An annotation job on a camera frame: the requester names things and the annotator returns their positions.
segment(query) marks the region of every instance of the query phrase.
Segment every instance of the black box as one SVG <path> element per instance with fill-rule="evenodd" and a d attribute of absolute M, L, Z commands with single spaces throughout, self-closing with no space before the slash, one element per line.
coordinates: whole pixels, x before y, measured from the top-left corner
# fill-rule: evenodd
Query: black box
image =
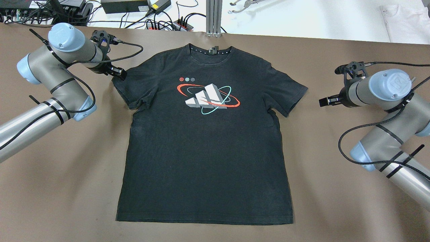
<path fill-rule="evenodd" d="M 149 10 L 148 0 L 101 0 L 105 13 L 145 12 Z"/>

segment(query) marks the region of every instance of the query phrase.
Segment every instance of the graphic print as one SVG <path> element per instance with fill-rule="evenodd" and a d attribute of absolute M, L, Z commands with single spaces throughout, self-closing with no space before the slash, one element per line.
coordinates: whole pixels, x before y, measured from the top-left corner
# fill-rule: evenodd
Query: graphic print
<path fill-rule="evenodd" d="M 240 101 L 236 97 L 230 95 L 230 86 L 218 88 L 214 84 L 209 84 L 207 86 L 181 84 L 178 86 L 178 91 L 187 97 L 193 95 L 194 97 L 185 100 L 185 104 L 191 108 L 201 108 L 203 115 L 210 114 L 217 109 L 235 108 L 240 105 Z"/>

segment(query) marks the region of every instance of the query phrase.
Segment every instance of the shirt neckline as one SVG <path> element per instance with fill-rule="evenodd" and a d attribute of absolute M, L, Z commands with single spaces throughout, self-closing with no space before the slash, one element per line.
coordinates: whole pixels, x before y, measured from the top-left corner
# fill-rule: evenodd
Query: shirt neckline
<path fill-rule="evenodd" d="M 234 54 L 236 51 L 235 51 L 235 48 L 233 47 L 233 46 L 230 46 L 229 48 L 227 48 L 227 49 L 224 49 L 224 50 L 218 50 L 217 51 L 217 55 L 227 55 L 226 56 L 226 58 L 224 58 L 223 60 L 221 60 L 220 62 L 218 62 L 218 63 L 214 63 L 214 64 L 207 64 L 207 63 L 204 63 L 204 62 L 202 62 L 202 61 L 198 61 L 197 59 L 195 59 L 192 55 L 191 55 L 191 52 L 192 51 L 194 51 L 194 52 L 199 52 L 199 53 L 202 53 L 202 56 L 206 56 L 207 58 L 211 58 L 211 56 L 212 55 L 209 55 L 208 53 L 209 53 L 209 50 L 205 50 L 205 49 L 203 49 L 203 48 L 200 48 L 200 47 L 197 47 L 197 46 L 195 46 L 195 45 L 193 45 L 193 44 L 187 44 L 185 47 L 184 47 L 184 50 L 185 50 L 185 52 L 186 52 L 186 54 L 187 54 L 187 56 L 188 56 L 188 58 L 190 58 L 191 59 L 191 61 L 192 62 L 194 62 L 195 64 L 197 64 L 197 65 L 200 65 L 200 66 L 203 66 L 203 67 L 218 67 L 218 66 L 220 66 L 220 65 L 223 65 L 224 63 L 226 63 L 229 59 L 230 59 L 230 57 L 231 57 L 231 55 L 232 54 Z"/>

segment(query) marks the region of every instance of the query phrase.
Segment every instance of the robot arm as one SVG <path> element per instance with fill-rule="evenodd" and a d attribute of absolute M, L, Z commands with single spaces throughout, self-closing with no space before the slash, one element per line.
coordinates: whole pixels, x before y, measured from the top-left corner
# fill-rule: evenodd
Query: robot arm
<path fill-rule="evenodd" d="M 320 106 L 343 104 L 358 107 L 369 104 L 380 106 L 388 114 L 383 119 L 392 119 L 377 124 L 351 150 L 350 155 L 368 171 L 378 169 L 383 175 L 408 193 L 430 211 L 430 171 L 416 161 L 412 154 L 400 149 L 413 135 L 430 135 L 430 104 L 411 91 L 412 81 L 399 69 L 380 71 L 367 78 L 365 66 L 370 63 L 352 62 L 340 66 L 336 74 L 344 74 L 345 87 L 338 95 L 320 99 Z M 396 161 L 398 163 L 378 161 Z M 412 166 L 424 175 L 406 167 Z"/>
<path fill-rule="evenodd" d="M 69 119 L 80 121 L 93 113 L 95 100 L 82 89 L 76 77 L 66 69 L 73 61 L 95 73 L 118 76 L 126 72 L 111 65 L 106 55 L 110 44 L 120 40 L 105 31 L 95 31 L 86 39 L 81 31 L 67 23 L 52 27 L 45 46 L 25 56 L 18 64 L 19 73 L 32 84 L 43 84 L 52 98 L 0 126 L 0 162 L 11 157 L 41 136 Z"/>

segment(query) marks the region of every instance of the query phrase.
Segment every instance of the brown table surface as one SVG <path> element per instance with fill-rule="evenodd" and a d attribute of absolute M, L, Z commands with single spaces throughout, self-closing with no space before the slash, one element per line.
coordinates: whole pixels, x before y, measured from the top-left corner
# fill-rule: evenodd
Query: brown table surface
<path fill-rule="evenodd" d="M 79 27 L 88 37 L 94 28 Z M 37 28 L 47 38 L 49 29 Z M 0 241 L 430 241 L 430 213 L 379 172 L 367 172 L 345 160 L 337 149 L 347 129 L 381 120 L 378 107 L 320 108 L 318 99 L 337 94 L 343 77 L 334 69 L 351 61 L 429 63 L 425 45 L 372 43 L 291 37 L 109 29 L 118 38 L 139 43 L 138 56 L 116 62 L 128 69 L 152 55 L 192 43 L 209 49 L 235 46 L 260 56 L 273 67 L 309 87 L 288 118 L 279 116 L 295 223 L 278 226 L 116 222 L 129 127 L 133 111 L 110 82 L 82 65 L 70 70 L 94 90 L 98 109 L 81 122 L 69 121 L 0 164 Z M 16 63 L 41 46 L 19 25 L 0 25 L 0 123 L 35 106 L 50 93 L 29 84 Z M 113 46 L 109 56 L 129 55 L 136 47 Z M 417 83 L 429 68 L 375 65 L 373 74 L 400 68 Z M 428 84 L 418 89 L 430 100 Z M 348 152 L 369 129 L 344 139 Z M 414 137 L 404 145 L 411 153 L 428 138 Z M 430 167 L 430 149 L 417 160 Z"/>

